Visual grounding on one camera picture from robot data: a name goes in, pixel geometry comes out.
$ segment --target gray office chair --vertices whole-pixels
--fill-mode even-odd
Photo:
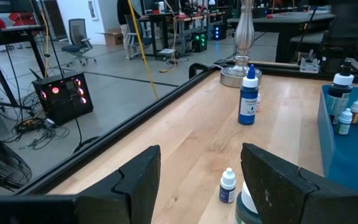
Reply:
[[[134,21],[132,20],[132,16],[130,14],[126,14],[125,19],[127,21],[128,28],[129,28],[129,33],[128,34],[131,37],[130,45],[129,45],[129,47],[131,48],[131,50],[129,52],[131,53],[132,49],[134,49],[134,51],[136,50],[137,46],[139,45],[139,42],[138,42],[137,37],[136,37],[135,24],[134,24]],[[153,42],[152,38],[150,38],[151,30],[145,30],[146,33],[149,32],[147,34],[147,36],[149,36],[149,37],[144,37],[143,28],[142,28],[142,26],[141,26],[141,24],[140,24],[138,19],[136,20],[136,23],[137,23],[137,27],[139,29],[139,34],[140,34],[140,38],[142,39],[143,46],[146,49]],[[134,57],[138,56],[139,54],[140,54],[140,52],[139,53],[135,52],[132,55],[130,55],[129,58],[134,58]]]
[[[67,67],[77,60],[80,61],[81,65],[86,65],[83,60],[88,62],[88,59],[93,59],[96,63],[96,59],[94,57],[84,56],[85,53],[93,49],[90,43],[90,38],[87,38],[86,36],[85,19],[70,19],[68,21],[68,25],[70,28],[71,45],[62,47],[62,51],[75,57],[67,63]]]

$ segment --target red led light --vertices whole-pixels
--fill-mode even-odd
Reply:
[[[44,99],[44,100],[47,99],[47,94],[44,91],[41,90],[40,94],[41,94],[42,99]]]
[[[82,90],[81,88],[78,88],[78,92],[80,93],[81,96],[84,95],[84,90]]]
[[[53,87],[53,88],[52,88],[52,93],[58,94],[58,93],[59,93],[59,88]]]

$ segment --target silver lamp base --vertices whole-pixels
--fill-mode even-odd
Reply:
[[[232,67],[226,67],[221,70],[221,83],[225,86],[241,88],[242,79],[247,76],[248,71],[245,72],[244,76],[238,75],[231,70]],[[262,83],[262,71],[255,68],[255,76],[258,78],[258,86]]]

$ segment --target gray floor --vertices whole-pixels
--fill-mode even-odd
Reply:
[[[268,33],[255,42],[249,55],[252,60],[273,62],[275,59],[276,45],[277,34]],[[61,46],[61,43],[55,44],[58,59],[60,63],[64,64],[69,61],[71,55],[61,52]],[[207,51],[195,53],[193,56],[188,57],[189,61],[179,63],[177,68],[170,72],[159,72],[159,70],[170,68],[171,66],[163,61],[148,58],[147,62],[155,82],[181,85],[187,81],[188,67],[192,63],[198,62],[212,65],[213,62],[230,56],[233,53],[233,49],[233,38],[228,35],[228,38],[225,40],[208,42]],[[9,53],[14,63],[16,77],[18,77],[17,81],[19,83],[21,97],[26,96],[34,90],[31,82],[35,80],[35,77],[30,73],[29,68],[39,71],[34,55],[31,49],[15,49],[9,51]],[[107,47],[104,45],[94,46],[94,49],[88,52],[87,55],[96,57],[98,62],[95,64],[89,61],[89,64],[84,67],[76,63],[69,67],[70,70],[85,72],[86,81],[94,105],[94,111],[92,113],[78,118],[83,140],[105,134],[125,119],[155,101],[149,83],[116,78],[124,77],[148,80],[144,63],[140,57],[134,60],[127,60],[124,57],[122,46]],[[57,66],[57,61],[54,56],[51,57],[49,65],[51,68]],[[17,92],[16,81],[6,52],[0,53],[0,66],[8,79],[8,84],[13,94],[18,98],[19,94]],[[59,71],[53,68],[49,70],[49,73],[50,75],[58,75]],[[175,88],[166,85],[156,85],[156,87],[159,96],[166,95]],[[7,100],[1,90],[0,100]],[[16,114],[18,112],[18,110],[16,110],[16,112],[15,110],[7,110],[4,115],[17,118]],[[11,130],[15,122],[5,118],[3,119],[8,129]],[[70,130],[70,134],[66,138],[52,141],[46,147],[37,151],[31,148],[19,148],[39,138],[42,132],[33,131],[23,135],[19,142],[7,144],[28,163],[32,169],[33,178],[69,157],[73,153],[74,148],[77,147],[80,139],[75,121],[70,121],[63,127]],[[10,136],[12,135],[0,134],[0,139],[7,139]],[[0,194],[9,194],[9,192],[0,189]]]

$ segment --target electric fan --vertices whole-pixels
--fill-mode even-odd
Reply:
[[[24,160],[0,141],[0,187],[13,191],[27,184],[31,177]]]

